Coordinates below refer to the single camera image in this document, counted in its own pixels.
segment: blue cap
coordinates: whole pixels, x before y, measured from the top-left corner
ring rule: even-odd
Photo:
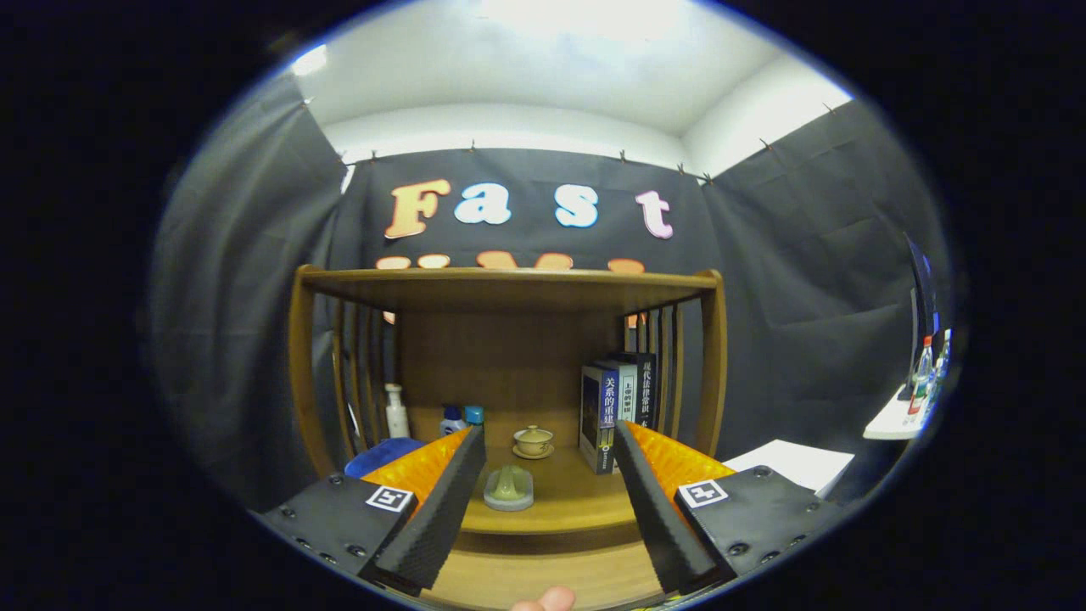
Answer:
[[[464,420],[469,424],[482,424],[482,408],[479,406],[464,406]]]

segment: white wall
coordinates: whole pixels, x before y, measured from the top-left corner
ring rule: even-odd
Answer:
[[[581,152],[674,168],[690,165],[679,138],[580,111],[515,104],[451,104],[371,114],[321,129],[345,163],[408,152],[522,148]]]
[[[321,125],[345,163],[408,152],[523,148],[627,158],[716,176],[836,107],[851,96],[806,63],[782,53],[741,81],[680,139],[651,127],[581,111],[517,104],[403,109]]]
[[[841,87],[788,55],[740,82],[698,119],[682,142],[698,174],[716,176],[774,140],[851,99]]]

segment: finger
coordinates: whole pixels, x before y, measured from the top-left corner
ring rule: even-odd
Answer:
[[[535,600],[521,600],[509,608],[509,611],[547,611]]]
[[[540,597],[540,604],[544,611],[569,611],[573,608],[573,602],[576,601],[577,595],[573,594],[573,590],[565,586],[547,588],[543,593],[543,596]]]

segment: green ceramic object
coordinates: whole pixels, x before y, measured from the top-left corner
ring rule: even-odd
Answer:
[[[507,464],[490,474],[483,500],[498,511],[520,511],[531,507],[531,474],[515,464]]]

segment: white paper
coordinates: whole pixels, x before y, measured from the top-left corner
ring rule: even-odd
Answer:
[[[773,440],[758,449],[724,461],[724,467],[746,471],[763,464],[796,484],[815,491],[817,497],[824,499],[855,456]]]

